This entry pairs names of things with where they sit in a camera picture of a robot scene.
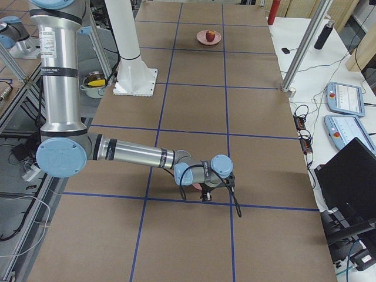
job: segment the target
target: black monitor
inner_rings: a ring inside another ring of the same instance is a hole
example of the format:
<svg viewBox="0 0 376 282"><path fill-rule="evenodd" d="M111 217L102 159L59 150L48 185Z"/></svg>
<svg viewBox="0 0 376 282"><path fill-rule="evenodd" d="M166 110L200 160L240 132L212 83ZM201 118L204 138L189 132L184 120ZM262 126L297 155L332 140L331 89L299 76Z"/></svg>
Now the black monitor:
<svg viewBox="0 0 376 282"><path fill-rule="evenodd" d="M315 173L328 208L337 207L350 226L376 218L376 156L358 138ZM376 230L358 236L376 259Z"/></svg>

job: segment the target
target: pink plate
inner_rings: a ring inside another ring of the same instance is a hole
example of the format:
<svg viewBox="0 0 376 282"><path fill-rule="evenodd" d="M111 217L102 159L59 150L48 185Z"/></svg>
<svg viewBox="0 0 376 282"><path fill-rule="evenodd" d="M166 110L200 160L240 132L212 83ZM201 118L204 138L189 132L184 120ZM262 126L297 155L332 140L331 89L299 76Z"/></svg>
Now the pink plate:
<svg viewBox="0 0 376 282"><path fill-rule="evenodd" d="M222 36L219 32L217 31L214 31L216 33L216 37L214 37L214 40L209 42L208 40L206 40L206 32L208 31L208 29L204 30L204 31L200 31L198 34L197 34L197 40L202 43L202 44L205 44L205 45L215 45L217 44L218 42L221 41L222 39Z"/></svg>

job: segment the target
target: black cylinder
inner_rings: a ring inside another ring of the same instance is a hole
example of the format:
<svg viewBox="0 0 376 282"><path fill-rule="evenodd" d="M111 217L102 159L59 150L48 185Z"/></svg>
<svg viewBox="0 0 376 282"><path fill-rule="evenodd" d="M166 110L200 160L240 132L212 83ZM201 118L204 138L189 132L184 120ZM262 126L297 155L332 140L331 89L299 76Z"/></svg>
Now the black cylinder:
<svg viewBox="0 0 376 282"><path fill-rule="evenodd" d="M314 45L315 49L321 50L327 41L329 34L333 30L334 21L329 21L323 28L323 31L321 31L320 35L317 38L317 41Z"/></svg>

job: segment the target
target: red apple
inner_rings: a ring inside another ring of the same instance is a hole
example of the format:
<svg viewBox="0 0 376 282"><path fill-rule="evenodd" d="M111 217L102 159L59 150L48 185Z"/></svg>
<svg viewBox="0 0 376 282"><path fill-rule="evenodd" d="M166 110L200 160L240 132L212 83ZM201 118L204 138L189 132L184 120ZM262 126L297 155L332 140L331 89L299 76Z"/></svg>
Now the red apple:
<svg viewBox="0 0 376 282"><path fill-rule="evenodd" d="M207 31L205 33L205 38L209 42L213 41L215 37L216 37L216 33L214 31Z"/></svg>

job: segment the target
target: white desk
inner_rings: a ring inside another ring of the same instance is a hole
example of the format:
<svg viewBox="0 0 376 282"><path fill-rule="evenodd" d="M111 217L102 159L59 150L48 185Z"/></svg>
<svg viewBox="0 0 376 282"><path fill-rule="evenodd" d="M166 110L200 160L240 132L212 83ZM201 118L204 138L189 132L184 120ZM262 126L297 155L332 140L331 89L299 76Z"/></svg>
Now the white desk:
<svg viewBox="0 0 376 282"><path fill-rule="evenodd" d="M309 19L276 18L274 25L270 26L274 48L276 49L278 63L280 65L283 77L294 58L296 50L291 51L290 54L284 54L281 51L281 48L298 48L301 38L303 37L309 22ZM311 66L317 65L330 65L335 61L341 60L345 56L345 54L347 54L346 47L342 43L342 40L340 39L336 31L332 31L322 50L314 49L313 45L314 42L312 43L312 47L307 52L299 70L307 69ZM329 81L363 87L363 92L365 91L363 96L364 102L376 103L376 97L373 94L371 88L368 86L368 83L364 82L362 84L362 82L364 81L362 74L359 72L349 72L347 70L345 63L349 57L350 55L348 54L341 61L341 63L337 62L331 66L320 66L318 68L312 68L304 72L299 72L295 76L294 82L291 85L292 87L295 87L297 89L295 96L293 98L290 98L290 102L293 102L291 103L291 111L295 111L296 105L299 106L303 104L309 107L310 112L314 110L315 104L311 101L313 96L322 92ZM337 67L338 70L330 79ZM306 128L311 132L311 134L314 134L314 160L311 166L312 168L315 168L320 164L327 163L338 152L338 149L330 140L330 137L328 136L326 127L324 125L324 116L333 113L329 111L325 96L321 101L322 95L323 94L316 96L320 111L309 114L305 123ZM365 111L366 116L361 118L363 125L365 126L368 133L376 132L376 108L366 107ZM300 113L305 113L305 109L302 109L302 112L298 112L298 114ZM320 210L324 209L325 204L318 189L315 189L315 196ZM339 270L336 270L336 272L339 273L344 269L345 266ZM339 282L346 281L345 274L337 276L337 279ZM350 270L349 279L352 282L376 281L376 266L372 266L365 271Z"/></svg>

